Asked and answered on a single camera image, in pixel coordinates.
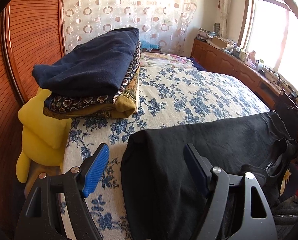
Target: beige curtain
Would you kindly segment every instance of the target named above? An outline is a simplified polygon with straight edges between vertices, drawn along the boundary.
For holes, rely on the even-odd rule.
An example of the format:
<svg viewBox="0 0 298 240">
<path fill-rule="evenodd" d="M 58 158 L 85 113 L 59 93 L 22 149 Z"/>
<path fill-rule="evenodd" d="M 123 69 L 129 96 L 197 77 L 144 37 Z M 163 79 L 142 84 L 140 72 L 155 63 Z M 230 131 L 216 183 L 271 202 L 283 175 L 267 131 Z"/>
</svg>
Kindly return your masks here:
<svg viewBox="0 0 298 240">
<path fill-rule="evenodd" d="M 81 43 L 122 27 L 136 27 L 140 39 L 162 52 L 182 53 L 196 0 L 63 0 L 66 53 Z"/>
<path fill-rule="evenodd" d="M 231 0 L 220 0 L 220 37 L 228 37 L 228 14 Z"/>
</svg>

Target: zipper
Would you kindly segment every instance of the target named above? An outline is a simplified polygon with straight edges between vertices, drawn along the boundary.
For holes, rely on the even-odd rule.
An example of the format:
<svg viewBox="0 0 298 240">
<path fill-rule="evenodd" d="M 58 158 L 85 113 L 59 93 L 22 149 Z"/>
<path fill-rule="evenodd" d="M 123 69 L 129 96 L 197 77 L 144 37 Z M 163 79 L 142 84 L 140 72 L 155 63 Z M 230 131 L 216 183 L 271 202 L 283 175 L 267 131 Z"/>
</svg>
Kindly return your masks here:
<svg viewBox="0 0 298 240">
<path fill-rule="evenodd" d="M 279 218 L 297 218 L 298 215 L 275 215 L 274 218 L 279 217 Z"/>
</svg>

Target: metal screw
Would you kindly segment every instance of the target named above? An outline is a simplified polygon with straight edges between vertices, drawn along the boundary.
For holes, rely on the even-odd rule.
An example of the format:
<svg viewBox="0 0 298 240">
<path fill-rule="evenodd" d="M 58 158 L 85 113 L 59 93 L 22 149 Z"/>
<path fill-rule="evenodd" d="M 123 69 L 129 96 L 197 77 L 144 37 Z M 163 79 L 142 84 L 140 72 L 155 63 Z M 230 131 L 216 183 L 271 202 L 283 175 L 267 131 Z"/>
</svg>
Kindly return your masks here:
<svg viewBox="0 0 298 240">
<path fill-rule="evenodd" d="M 39 174 L 40 179 L 44 179 L 46 176 L 47 176 L 47 174 L 45 172 L 42 172 Z"/>
<path fill-rule="evenodd" d="M 73 167 L 71 168 L 70 170 L 72 173 L 78 173 L 80 171 L 80 168 L 79 167 Z"/>
<path fill-rule="evenodd" d="M 245 175 L 248 179 L 253 179 L 255 177 L 255 175 L 253 175 L 251 172 L 246 172 Z"/>
<path fill-rule="evenodd" d="M 221 170 L 219 167 L 213 167 L 213 168 L 212 168 L 212 171 L 213 171 L 214 173 L 221 173 L 221 172 L 222 172 L 222 170 Z"/>
</svg>

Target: stack of folded blankets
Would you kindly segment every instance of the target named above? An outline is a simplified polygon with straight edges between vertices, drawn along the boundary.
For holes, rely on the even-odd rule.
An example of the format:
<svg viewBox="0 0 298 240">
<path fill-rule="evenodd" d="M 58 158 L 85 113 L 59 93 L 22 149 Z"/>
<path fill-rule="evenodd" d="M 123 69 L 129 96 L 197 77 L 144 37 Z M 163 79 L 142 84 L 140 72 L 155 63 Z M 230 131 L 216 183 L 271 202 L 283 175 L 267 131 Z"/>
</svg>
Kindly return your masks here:
<svg viewBox="0 0 298 240">
<path fill-rule="evenodd" d="M 137 28 L 112 30 L 76 46 L 32 75 L 52 93 L 43 113 L 56 119 L 128 118 L 139 104 L 140 42 Z"/>
</svg>

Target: window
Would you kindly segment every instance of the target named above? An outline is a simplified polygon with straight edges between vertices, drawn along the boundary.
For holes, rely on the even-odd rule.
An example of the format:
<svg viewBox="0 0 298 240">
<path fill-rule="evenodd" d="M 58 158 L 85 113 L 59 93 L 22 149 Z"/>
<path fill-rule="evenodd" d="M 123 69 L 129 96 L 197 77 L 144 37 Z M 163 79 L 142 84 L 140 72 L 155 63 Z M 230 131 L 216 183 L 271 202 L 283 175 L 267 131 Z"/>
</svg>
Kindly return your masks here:
<svg viewBox="0 0 298 240">
<path fill-rule="evenodd" d="M 298 20 L 283 0 L 248 0 L 241 47 L 298 93 Z"/>
</svg>

